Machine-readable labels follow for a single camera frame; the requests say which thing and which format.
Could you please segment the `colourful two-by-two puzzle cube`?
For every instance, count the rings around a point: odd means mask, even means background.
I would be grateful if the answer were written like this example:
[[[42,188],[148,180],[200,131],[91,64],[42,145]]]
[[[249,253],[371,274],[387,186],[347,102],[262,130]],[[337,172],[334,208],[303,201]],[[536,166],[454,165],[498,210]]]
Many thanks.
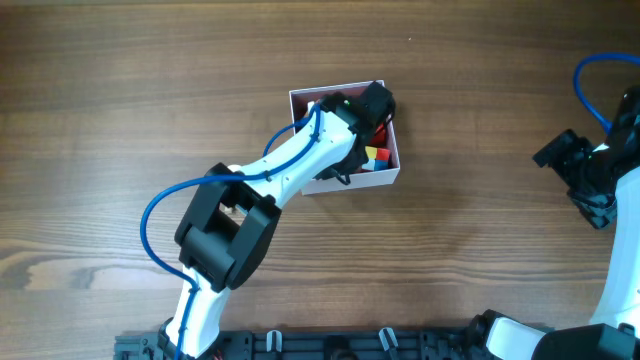
[[[358,168],[358,173],[382,171],[391,167],[391,151],[389,149],[366,146],[365,154],[367,161]]]

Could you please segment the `white cardboard box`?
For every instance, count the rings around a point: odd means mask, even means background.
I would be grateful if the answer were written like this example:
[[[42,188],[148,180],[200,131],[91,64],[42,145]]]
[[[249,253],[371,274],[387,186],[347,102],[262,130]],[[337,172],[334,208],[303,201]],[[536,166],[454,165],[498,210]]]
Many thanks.
[[[372,83],[372,80],[290,90],[289,100],[292,122],[300,120],[305,115],[308,102],[319,100],[322,96],[336,91],[340,91],[348,96],[357,97],[370,83]],[[391,167],[389,169],[376,172],[356,172],[350,175],[351,183],[349,185],[344,185],[335,178],[328,180],[312,180],[301,189],[301,193],[303,195],[312,195],[393,184],[400,172],[400,159],[397,149],[394,121],[390,121],[387,125],[387,143],[385,148],[391,151]]]

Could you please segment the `red toy fire truck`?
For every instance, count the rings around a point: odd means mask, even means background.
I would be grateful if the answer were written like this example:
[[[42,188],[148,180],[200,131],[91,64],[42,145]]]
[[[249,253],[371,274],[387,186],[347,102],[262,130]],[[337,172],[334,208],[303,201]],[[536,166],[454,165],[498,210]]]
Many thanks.
[[[387,126],[382,124],[375,132],[369,145],[371,147],[385,148],[387,143]]]

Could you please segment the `white wooden rattle drum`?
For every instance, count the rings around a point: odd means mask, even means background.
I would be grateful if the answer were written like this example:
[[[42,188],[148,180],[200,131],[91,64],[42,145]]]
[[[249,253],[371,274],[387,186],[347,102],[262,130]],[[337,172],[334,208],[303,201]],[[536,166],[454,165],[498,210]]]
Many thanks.
[[[310,102],[308,102],[308,103],[307,103],[307,111],[306,111],[306,113],[305,113],[305,116],[306,116],[306,117],[311,116],[311,115],[312,115],[312,113],[313,113],[313,109],[314,109],[318,104],[319,104],[319,100],[312,101],[312,102],[311,102],[311,101],[310,101]]]

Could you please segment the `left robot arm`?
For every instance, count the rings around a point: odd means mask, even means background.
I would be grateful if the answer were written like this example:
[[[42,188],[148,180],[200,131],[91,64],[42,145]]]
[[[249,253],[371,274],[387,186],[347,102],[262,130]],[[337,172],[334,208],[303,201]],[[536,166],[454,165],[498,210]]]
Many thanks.
[[[165,356],[212,355],[228,298],[264,259],[284,206],[313,181],[349,185],[369,160],[367,146],[395,110],[392,93],[378,82],[358,96],[326,94],[293,123],[293,137],[279,147],[266,145],[260,159],[236,167],[219,163],[149,203],[153,210],[177,191],[195,190],[174,235],[182,267],[160,264],[184,281],[177,311],[159,332]]]

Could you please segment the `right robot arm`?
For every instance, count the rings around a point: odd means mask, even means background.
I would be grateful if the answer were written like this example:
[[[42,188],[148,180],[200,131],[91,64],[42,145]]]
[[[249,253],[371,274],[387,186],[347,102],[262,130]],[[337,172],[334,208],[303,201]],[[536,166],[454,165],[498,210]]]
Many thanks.
[[[614,225],[602,295],[585,326],[544,332],[494,311],[476,316],[462,347],[498,359],[636,359],[639,356],[639,89],[628,88],[606,140],[566,130],[533,157],[568,187],[595,229]]]

